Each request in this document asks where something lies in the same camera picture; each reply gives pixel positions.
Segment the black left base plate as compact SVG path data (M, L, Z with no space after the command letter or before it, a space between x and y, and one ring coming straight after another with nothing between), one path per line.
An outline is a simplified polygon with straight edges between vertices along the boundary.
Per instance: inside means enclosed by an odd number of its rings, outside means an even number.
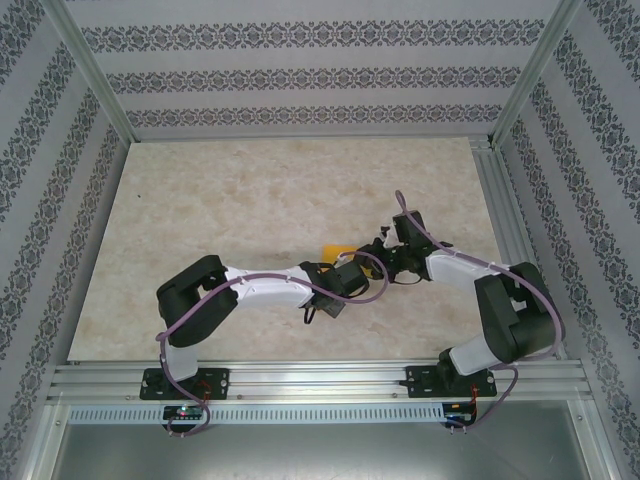
M229 385L229 370L221 368L199 368L197 373L178 384L191 395L202 400L225 400ZM181 393L168 380L162 368L144 371L139 392L141 400L182 400L188 396Z

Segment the left controller board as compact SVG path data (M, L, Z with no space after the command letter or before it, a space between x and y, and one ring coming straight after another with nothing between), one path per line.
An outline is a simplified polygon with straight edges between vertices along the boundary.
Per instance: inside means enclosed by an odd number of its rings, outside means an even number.
M203 418L201 407L194 405L173 405L165 406L163 409L163 419L165 421L200 421Z

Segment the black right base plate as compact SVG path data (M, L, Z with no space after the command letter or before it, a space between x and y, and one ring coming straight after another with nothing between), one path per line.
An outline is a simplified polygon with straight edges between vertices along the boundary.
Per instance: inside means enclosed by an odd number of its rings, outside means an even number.
M442 365L413 365L405 368L406 379L399 384L407 389L410 398L481 398L497 395L493 374L480 370L471 375L460 375L455 369Z

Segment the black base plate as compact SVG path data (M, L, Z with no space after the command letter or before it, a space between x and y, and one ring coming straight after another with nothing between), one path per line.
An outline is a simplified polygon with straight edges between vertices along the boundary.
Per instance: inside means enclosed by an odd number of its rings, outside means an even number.
M199 368L197 373L178 384L191 395L202 400L225 400L229 385L229 370L221 368ZM162 368L144 371L139 392L141 400L182 400L188 396L181 393L168 380Z
M413 365L405 368L406 379L399 384L407 389L410 398L481 398L497 395L493 374L480 370L471 375L460 375L455 369L442 365Z

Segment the orange paper sheet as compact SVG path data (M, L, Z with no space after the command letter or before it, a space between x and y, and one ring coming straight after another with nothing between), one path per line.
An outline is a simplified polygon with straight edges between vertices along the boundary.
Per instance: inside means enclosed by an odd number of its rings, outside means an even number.
M348 262L355 261L368 279L380 279L381 272L377 263L369 256L353 254L353 251L356 249L357 247L354 245L324 245L322 248L321 262L331 264L334 267L339 267Z

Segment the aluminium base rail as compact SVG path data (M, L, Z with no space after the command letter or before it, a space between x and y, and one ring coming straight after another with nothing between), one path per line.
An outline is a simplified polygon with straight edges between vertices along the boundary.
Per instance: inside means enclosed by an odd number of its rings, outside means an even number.
M397 361L208 362L226 368L231 403L347 403L393 400L409 402L405 368L415 359ZM144 370L153 362L79 362L58 366L46 400L50 403L138 403ZM509 398L586 400L593 397L582 363L542 361L518 367Z

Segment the grey metal panel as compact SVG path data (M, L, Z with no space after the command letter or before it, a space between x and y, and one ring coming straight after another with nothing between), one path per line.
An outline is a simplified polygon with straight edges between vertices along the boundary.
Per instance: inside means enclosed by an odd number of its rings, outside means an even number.
M429 424L68 428L54 480L588 480L572 440L451 435Z

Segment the aluminium right frame post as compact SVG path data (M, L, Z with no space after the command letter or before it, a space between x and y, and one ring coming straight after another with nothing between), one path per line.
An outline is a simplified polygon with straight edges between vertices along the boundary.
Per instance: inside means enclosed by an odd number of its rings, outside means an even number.
M553 55L564 32L569 27L582 0L559 0L529 60L515 83L491 133L489 142L493 150L506 140L513 123Z

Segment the aluminium frame post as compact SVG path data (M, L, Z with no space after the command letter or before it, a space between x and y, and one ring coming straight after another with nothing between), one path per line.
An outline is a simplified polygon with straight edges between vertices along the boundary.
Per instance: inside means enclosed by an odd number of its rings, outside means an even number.
M65 0L39 1L122 142L127 146L139 143L140 138L118 101L84 34L73 19Z
M493 150L506 140L513 123L553 55L564 32L569 27L582 0L559 0L529 60L515 83L491 133L489 142Z

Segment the aluminium left frame post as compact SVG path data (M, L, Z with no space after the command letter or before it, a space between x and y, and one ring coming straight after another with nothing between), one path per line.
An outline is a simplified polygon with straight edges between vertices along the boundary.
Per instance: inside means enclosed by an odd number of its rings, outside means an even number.
M39 1L122 142L127 146L139 143L140 138L118 101L84 34L73 19L65 0Z

